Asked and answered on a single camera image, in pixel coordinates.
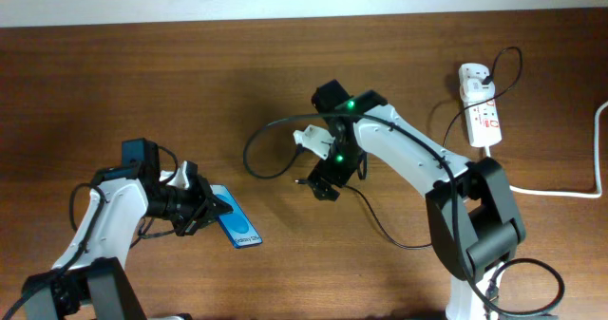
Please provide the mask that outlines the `blue Samsung Galaxy smartphone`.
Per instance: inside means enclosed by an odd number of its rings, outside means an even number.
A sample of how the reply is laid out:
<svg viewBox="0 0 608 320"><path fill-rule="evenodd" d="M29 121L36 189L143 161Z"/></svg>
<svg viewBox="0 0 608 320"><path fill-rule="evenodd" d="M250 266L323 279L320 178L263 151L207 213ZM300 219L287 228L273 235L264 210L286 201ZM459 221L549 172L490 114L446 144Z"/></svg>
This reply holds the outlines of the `blue Samsung Galaxy smartphone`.
<svg viewBox="0 0 608 320"><path fill-rule="evenodd" d="M218 223L233 246L236 249L245 249L261 245L263 243L261 235L226 186L215 184L211 188L216 197L233 208L231 213L218 216Z"/></svg>

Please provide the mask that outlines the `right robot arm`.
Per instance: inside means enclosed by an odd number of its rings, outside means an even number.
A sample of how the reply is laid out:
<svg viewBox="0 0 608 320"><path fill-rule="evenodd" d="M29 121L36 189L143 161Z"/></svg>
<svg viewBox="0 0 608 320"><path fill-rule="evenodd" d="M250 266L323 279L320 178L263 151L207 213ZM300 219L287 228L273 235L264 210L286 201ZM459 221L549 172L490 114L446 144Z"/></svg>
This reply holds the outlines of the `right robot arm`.
<svg viewBox="0 0 608 320"><path fill-rule="evenodd" d="M374 155L425 199L432 248L451 275L446 318L519 317L498 306L501 274L526 236L501 165L446 150L375 91L353 97L330 81L312 104L327 125L309 126L296 141L320 158L306 179L315 197L337 200L364 155Z"/></svg>

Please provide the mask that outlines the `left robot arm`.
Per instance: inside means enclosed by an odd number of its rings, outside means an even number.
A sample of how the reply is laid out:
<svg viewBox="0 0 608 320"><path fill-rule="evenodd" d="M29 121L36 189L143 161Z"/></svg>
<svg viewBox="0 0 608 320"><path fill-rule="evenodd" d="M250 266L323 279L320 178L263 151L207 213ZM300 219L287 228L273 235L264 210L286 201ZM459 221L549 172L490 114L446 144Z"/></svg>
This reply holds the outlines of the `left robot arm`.
<svg viewBox="0 0 608 320"><path fill-rule="evenodd" d="M90 202L71 243L48 272L24 283L16 305L29 319L63 319L84 305L99 319L143 319L124 272L141 219L168 220L174 235L186 236L232 213L193 162L178 164L164 178L162 150L144 138L124 141L121 165L85 184Z"/></svg>

